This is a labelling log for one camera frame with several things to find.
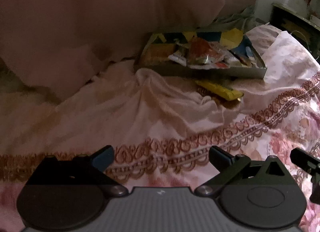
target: cable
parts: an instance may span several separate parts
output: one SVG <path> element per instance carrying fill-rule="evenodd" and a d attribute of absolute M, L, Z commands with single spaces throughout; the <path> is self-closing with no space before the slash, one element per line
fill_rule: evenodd
<path fill-rule="evenodd" d="M 294 32 L 298 32 L 298 33 L 300 33 L 300 34 L 304 37 L 304 39 L 305 39 L 305 41 L 306 41 L 306 44 L 307 44 L 307 46 L 308 46 L 308 51 L 311 53 L 306 36 L 304 36 L 303 33 L 301 33 L 301 32 L 298 31 L 298 30 L 294 30 L 293 32 L 290 33 L 290 35 L 292 36 L 292 33 L 294 33 Z"/>

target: decorative border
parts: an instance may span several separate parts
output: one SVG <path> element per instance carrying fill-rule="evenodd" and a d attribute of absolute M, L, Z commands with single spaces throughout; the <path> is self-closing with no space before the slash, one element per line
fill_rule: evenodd
<path fill-rule="evenodd" d="M 166 172 L 169 167 L 175 173 L 191 171 L 196 165 L 208 163 L 208 151 L 212 145 L 218 145 L 227 151 L 238 150 L 241 145 L 247 145 L 255 137 L 261 137 L 269 129 L 275 128 L 300 103 L 306 103 L 318 94 L 319 89 L 320 72 L 317 72 L 301 88 L 281 93 L 268 108 L 248 115 L 239 122 L 185 140 L 159 141 L 147 138 L 138 145 L 122 145 L 115 149 L 115 161 L 106 170 L 106 174 L 117 181 L 126 182 L 129 178 L 138 179 L 144 173 L 150 174 L 156 168 L 160 172 Z M 27 180 L 46 155 L 0 155 L 0 180 Z M 54 155 L 61 160 L 74 157 L 74 154 L 67 153 Z"/>

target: white logo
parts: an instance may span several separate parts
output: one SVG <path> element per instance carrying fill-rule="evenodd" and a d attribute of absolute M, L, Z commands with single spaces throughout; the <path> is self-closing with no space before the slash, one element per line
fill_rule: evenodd
<path fill-rule="evenodd" d="M 163 193 L 165 193 L 165 191 L 164 191 L 164 190 L 160 190 L 160 191 L 157 191 L 157 193 L 158 193 L 159 195 L 162 195 Z"/>

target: circular cover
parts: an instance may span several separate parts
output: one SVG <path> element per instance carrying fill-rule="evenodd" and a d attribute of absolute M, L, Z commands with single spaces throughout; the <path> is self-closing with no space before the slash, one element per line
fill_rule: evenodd
<path fill-rule="evenodd" d="M 86 224 L 103 209 L 102 191 L 94 185 L 26 185 L 17 209 L 27 226 L 68 230 Z"/>
<path fill-rule="evenodd" d="M 306 200 L 297 185 L 254 185 L 239 182 L 222 191 L 227 214 L 252 228 L 285 228 L 300 221 Z"/>

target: pink curtain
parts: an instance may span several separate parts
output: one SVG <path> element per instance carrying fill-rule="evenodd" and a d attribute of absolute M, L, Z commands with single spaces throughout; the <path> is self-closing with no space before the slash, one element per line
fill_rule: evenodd
<path fill-rule="evenodd" d="M 133 56 L 146 33 L 205 26 L 224 0 L 0 0 L 0 57 L 30 86 L 61 100 L 110 60 Z"/>

